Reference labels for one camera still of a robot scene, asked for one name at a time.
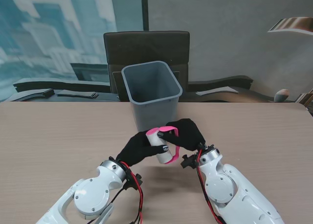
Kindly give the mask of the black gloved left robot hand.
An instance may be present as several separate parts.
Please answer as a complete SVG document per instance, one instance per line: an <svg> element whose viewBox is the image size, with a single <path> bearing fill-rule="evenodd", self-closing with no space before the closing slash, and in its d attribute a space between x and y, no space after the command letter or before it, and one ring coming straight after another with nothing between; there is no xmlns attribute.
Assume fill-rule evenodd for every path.
<svg viewBox="0 0 313 224"><path fill-rule="evenodd" d="M167 145L151 146L146 137L147 131L138 132L130 138L126 146L117 155L116 160L133 166L147 157L163 154L169 150Z"/></svg>

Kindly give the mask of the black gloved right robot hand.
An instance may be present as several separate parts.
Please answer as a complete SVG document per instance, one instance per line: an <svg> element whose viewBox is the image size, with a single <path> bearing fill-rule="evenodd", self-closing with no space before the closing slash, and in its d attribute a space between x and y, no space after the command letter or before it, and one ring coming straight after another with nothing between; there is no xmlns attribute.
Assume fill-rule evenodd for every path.
<svg viewBox="0 0 313 224"><path fill-rule="evenodd" d="M178 136L176 136L175 133L170 132L159 132L157 134L159 138L162 138L169 143L183 147L189 151L201 149L205 145L205 139L197 125L189 118L168 122L166 126L178 129Z"/></svg>

